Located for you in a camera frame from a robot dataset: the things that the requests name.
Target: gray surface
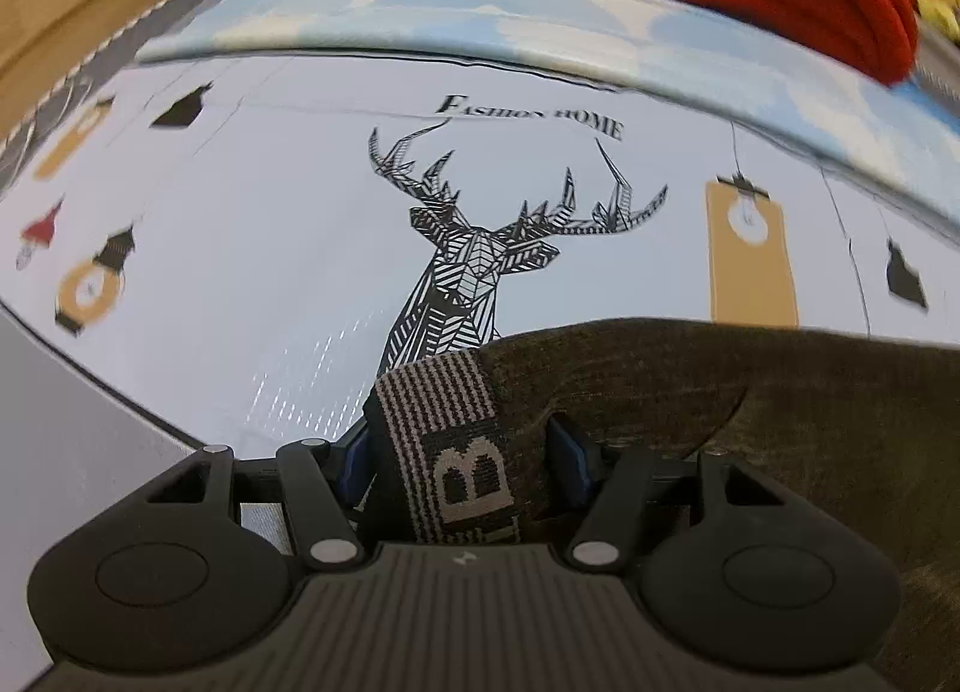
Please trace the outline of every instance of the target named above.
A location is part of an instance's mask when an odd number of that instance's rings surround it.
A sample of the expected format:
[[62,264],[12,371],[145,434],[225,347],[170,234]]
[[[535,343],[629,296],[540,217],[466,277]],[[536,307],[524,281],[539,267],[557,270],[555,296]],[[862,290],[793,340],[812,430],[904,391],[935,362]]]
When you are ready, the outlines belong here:
[[[0,191],[147,39],[212,1],[171,0],[104,44],[11,135],[0,154]],[[190,451],[117,405],[0,311],[0,692],[21,689],[49,664],[26,603],[37,558]]]
[[56,541],[192,449],[121,407],[0,312],[0,692],[49,664],[27,577]]
[[386,546],[312,577],[243,654],[166,678],[64,663],[32,692],[890,692],[865,666],[807,679],[708,665],[664,639],[620,580],[560,567],[545,546]]
[[912,79],[954,116],[960,117],[960,51],[922,19]]

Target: light blue fabric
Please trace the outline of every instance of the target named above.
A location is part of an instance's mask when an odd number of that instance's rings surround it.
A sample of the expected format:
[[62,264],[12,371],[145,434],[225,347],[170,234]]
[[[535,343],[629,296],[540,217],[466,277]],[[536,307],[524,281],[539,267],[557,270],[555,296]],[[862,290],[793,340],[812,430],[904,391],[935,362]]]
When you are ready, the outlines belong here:
[[222,0],[141,61],[256,50],[484,58],[638,88],[781,133],[960,224],[960,136],[827,56],[671,0]]
[[892,90],[896,96],[909,101],[911,104],[915,104],[923,111],[933,115],[933,117],[942,124],[946,124],[953,131],[960,134],[960,118],[957,118],[952,112],[944,106],[941,106],[933,97],[928,96],[928,94],[915,83],[906,80],[906,82],[895,85]]

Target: black lamp shade illustration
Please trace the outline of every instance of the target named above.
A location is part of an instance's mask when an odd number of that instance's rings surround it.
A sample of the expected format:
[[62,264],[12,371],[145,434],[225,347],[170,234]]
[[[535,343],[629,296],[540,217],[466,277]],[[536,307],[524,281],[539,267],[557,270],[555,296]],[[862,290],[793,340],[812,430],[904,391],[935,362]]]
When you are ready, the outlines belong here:
[[180,97],[150,126],[152,128],[169,128],[170,130],[182,130],[189,127],[200,115],[200,111],[203,110],[203,94],[211,88],[213,88],[213,83],[207,83],[195,88],[185,97]]
[[906,263],[904,252],[893,240],[887,240],[887,249],[890,251],[890,258],[887,260],[887,288],[890,289],[890,294],[928,310],[918,272]]

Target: black plastic mount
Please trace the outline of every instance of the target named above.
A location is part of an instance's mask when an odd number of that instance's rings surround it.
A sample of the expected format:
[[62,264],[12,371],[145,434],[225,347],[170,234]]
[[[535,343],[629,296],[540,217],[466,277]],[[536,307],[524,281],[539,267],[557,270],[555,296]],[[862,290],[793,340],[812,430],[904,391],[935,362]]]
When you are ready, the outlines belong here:
[[[549,470],[586,510],[565,551],[365,549],[344,508],[368,448],[363,423],[275,460],[206,446],[56,544],[28,586],[56,660],[32,689],[889,689],[864,662],[896,570],[742,462],[603,448],[552,417]],[[239,526],[244,502],[282,503],[293,556]],[[688,518],[645,548],[663,506]]]

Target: red lamp illustration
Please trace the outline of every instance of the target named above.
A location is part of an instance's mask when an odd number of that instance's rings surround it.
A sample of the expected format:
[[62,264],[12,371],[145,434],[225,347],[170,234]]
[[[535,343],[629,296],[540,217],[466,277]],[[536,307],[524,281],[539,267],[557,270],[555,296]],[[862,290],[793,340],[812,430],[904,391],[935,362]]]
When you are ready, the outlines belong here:
[[54,219],[56,219],[56,214],[63,206],[63,200],[56,202],[47,215],[20,232],[20,240],[23,241],[23,245],[20,248],[20,253],[16,254],[17,270],[23,270],[30,264],[37,248],[50,248],[50,243],[54,241]]

